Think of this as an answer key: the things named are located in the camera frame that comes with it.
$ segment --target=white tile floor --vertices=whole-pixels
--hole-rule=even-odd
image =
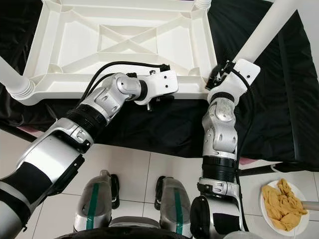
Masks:
[[[10,174],[28,142],[0,130],[0,177]],[[192,200],[199,193],[196,188],[201,173],[201,159],[171,157],[127,148],[94,145],[85,155],[85,163],[79,174],[65,189],[63,194],[49,197],[32,215],[28,230],[18,235],[18,239],[53,239],[73,230],[75,207],[83,187],[101,169],[116,173],[120,179],[122,199],[120,207],[113,210],[113,218],[120,216],[144,216],[159,220],[160,213],[153,206],[155,183],[159,176],[173,176],[180,180]],[[264,165],[257,161],[243,168]],[[244,211],[250,231],[265,239],[282,239],[261,216],[258,205],[260,187],[272,180],[286,178],[296,184],[307,200],[318,201],[319,173],[295,172],[272,173],[241,178],[244,196]],[[319,214],[311,213],[307,229],[297,239],[317,239]]]

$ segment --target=white plate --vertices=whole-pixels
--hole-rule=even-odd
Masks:
[[[268,185],[273,187],[273,188],[278,189],[277,183],[278,183],[278,180],[272,181]],[[295,194],[295,196],[297,198],[299,198],[301,201],[306,201],[306,198],[304,197],[303,193],[294,184],[288,183],[288,185],[291,187],[291,190],[293,191],[293,193]],[[286,232],[284,230],[278,229],[273,225],[271,219],[267,215],[267,211],[266,211],[265,204],[264,204],[264,197],[263,197],[262,192],[260,193],[260,197],[259,197],[259,205],[260,205],[260,209],[261,209],[261,212],[263,214],[263,217],[266,220],[266,222],[268,223],[268,225],[273,230],[275,230],[276,232],[278,232],[281,235],[288,236],[288,237],[293,237],[293,236],[299,235],[300,233],[302,233],[306,229],[306,227],[308,225],[309,211],[306,215],[301,216],[301,220],[300,220],[299,225],[296,226],[294,229],[292,229],[290,232]]]

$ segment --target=green stripe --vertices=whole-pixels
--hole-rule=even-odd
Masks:
[[[95,183],[93,185],[89,212],[86,218],[86,230],[93,229],[94,227],[94,216],[95,216],[96,204],[98,202],[98,194],[99,194],[99,184]]]
[[[176,233],[182,235],[183,233],[183,211],[181,209],[180,195],[177,188],[174,189],[175,194],[175,208],[176,208]]]

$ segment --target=yellow cloth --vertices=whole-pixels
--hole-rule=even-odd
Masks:
[[[307,214],[307,211],[285,179],[279,180],[277,186],[280,191],[268,185],[263,186],[265,208],[276,228],[290,231],[299,224],[301,216]]]

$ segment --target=black tablecloth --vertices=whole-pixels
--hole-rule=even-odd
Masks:
[[[8,1],[0,10],[0,55],[22,73],[39,17],[41,2]],[[233,59],[271,3],[263,0],[214,0],[208,13],[219,64]],[[243,156],[301,162],[319,168],[319,85],[310,44],[298,12],[274,38],[256,64],[261,73],[252,84],[256,114]],[[0,85],[0,122],[46,130],[77,100],[44,100],[31,107],[13,100]],[[132,102],[102,132],[97,143],[124,146],[182,157],[201,157],[203,100],[154,103],[147,112]],[[235,109],[239,143],[251,117],[249,97]]]

